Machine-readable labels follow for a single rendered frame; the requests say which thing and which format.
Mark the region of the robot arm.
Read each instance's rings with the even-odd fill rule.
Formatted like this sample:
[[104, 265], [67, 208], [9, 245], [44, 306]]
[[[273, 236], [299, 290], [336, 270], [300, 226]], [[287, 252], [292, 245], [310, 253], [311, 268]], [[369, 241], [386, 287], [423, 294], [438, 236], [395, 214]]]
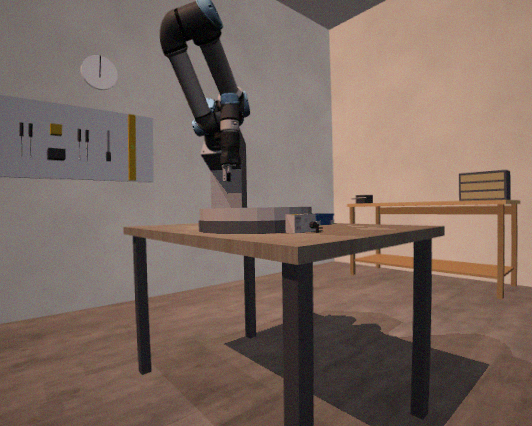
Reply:
[[[237, 87], [220, 41], [223, 26], [218, 17], [211, 0], [196, 0], [170, 10], [160, 27], [163, 53], [171, 62], [195, 118], [192, 121], [194, 132], [197, 136], [205, 135], [206, 146], [212, 151], [221, 150], [221, 141], [214, 141], [214, 134], [220, 129], [220, 118], [221, 121], [238, 120], [241, 126], [244, 118], [250, 115], [246, 91]], [[220, 93], [217, 101], [204, 96], [187, 53], [186, 41], [189, 40], [200, 46]]]

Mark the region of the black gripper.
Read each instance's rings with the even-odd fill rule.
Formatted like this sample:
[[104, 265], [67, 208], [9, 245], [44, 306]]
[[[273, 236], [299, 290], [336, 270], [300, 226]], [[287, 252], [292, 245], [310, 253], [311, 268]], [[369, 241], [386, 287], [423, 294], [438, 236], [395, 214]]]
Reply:
[[[232, 181], [232, 167], [241, 164], [239, 148], [240, 148], [240, 134], [239, 121], [227, 119], [221, 122], [221, 132], [215, 133], [215, 139], [220, 139], [221, 133], [221, 150], [220, 164], [223, 167], [223, 181]], [[220, 140], [219, 140], [220, 141]], [[228, 168], [228, 173], [227, 173]]]

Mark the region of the blue crate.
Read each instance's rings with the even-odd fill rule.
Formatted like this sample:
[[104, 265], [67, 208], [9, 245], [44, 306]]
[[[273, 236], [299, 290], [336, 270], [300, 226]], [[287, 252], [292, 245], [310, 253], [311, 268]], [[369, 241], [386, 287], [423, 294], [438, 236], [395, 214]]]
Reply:
[[334, 220], [333, 220], [334, 213], [312, 213], [312, 214], [316, 214], [316, 223], [319, 225], [334, 224]]

